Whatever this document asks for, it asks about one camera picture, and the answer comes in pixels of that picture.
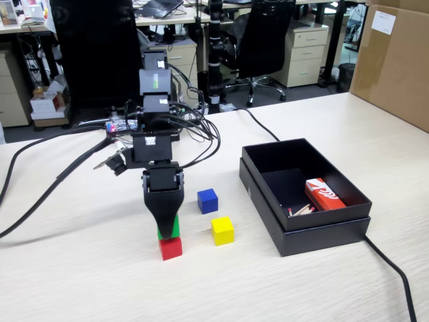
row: yellow cube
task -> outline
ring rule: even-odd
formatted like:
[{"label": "yellow cube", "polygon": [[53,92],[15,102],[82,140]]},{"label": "yellow cube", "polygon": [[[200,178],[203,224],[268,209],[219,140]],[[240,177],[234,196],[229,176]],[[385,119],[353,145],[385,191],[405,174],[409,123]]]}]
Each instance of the yellow cube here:
[{"label": "yellow cube", "polygon": [[216,246],[234,242],[234,227],[229,217],[212,219],[212,236]]}]

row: drawer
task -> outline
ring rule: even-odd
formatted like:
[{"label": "drawer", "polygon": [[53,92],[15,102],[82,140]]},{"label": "drawer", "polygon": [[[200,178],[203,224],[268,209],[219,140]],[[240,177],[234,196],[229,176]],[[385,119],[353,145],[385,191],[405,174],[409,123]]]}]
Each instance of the drawer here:
[{"label": "drawer", "polygon": [[324,47],[325,46],[292,48],[290,60],[293,62],[295,60],[322,58]]},{"label": "drawer", "polygon": [[316,84],[321,58],[290,62],[287,87]]},{"label": "drawer", "polygon": [[[198,88],[196,80],[192,80],[192,81],[190,81],[190,83],[192,84],[193,87]],[[179,88],[178,88],[177,82],[175,80],[174,80],[174,84],[176,85],[176,90],[178,91]],[[194,92],[188,91],[188,93],[189,93],[189,97],[188,97],[188,95],[186,94],[186,90],[187,90],[188,86],[186,85],[185,82],[180,82],[180,84],[182,85],[183,100],[189,106],[194,107],[195,104],[198,104],[198,95]]]},{"label": "drawer", "polygon": [[0,122],[3,127],[29,124],[17,93],[0,95]]},{"label": "drawer", "polygon": [[294,48],[326,45],[328,30],[317,32],[296,32],[294,36]]},{"label": "drawer", "polygon": [[[196,63],[194,62],[194,66],[192,65],[180,65],[177,66],[181,72],[185,74],[186,77],[189,78],[190,81],[196,80]],[[181,82],[183,81],[183,78],[179,76],[179,73],[176,72],[174,69],[172,70],[172,74],[177,77],[177,79]]]},{"label": "drawer", "polygon": [[0,76],[0,94],[16,93],[15,84],[11,76]]},{"label": "drawer", "polygon": [[8,76],[11,73],[9,72],[9,67],[7,67],[6,58],[0,58],[0,76]]},{"label": "drawer", "polygon": [[191,65],[194,60],[196,48],[174,48],[167,51],[168,62],[174,66]]}]

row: trash bin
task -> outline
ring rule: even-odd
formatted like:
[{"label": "trash bin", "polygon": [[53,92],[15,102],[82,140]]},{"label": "trash bin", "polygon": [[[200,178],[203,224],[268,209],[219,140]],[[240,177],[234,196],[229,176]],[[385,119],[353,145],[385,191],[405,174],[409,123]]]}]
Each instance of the trash bin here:
[{"label": "trash bin", "polygon": [[338,85],[336,91],[338,93],[346,93],[350,90],[351,80],[355,72],[356,64],[346,63],[338,66],[340,74],[338,77]]}]

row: red and white box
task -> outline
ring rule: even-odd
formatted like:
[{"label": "red and white box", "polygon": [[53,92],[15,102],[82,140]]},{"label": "red and white box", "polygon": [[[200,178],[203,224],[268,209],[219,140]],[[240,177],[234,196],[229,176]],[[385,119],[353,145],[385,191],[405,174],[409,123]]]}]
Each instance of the red and white box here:
[{"label": "red and white box", "polygon": [[33,97],[30,100],[34,113],[52,113],[60,107],[60,102],[56,95],[46,95],[45,97]]},{"label": "red and white box", "polygon": [[305,193],[319,211],[346,207],[321,178],[307,180]]}]

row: green cube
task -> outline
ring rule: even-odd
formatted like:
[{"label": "green cube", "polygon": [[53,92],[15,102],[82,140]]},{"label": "green cube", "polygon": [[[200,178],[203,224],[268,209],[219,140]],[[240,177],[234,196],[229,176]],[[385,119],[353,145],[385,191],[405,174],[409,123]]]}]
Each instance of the green cube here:
[{"label": "green cube", "polygon": [[[179,216],[177,215],[176,215],[176,218],[174,218],[174,226],[173,226],[173,232],[172,232],[172,238],[174,237],[180,237]],[[158,228],[158,239],[159,240],[163,239],[159,228]]]}]

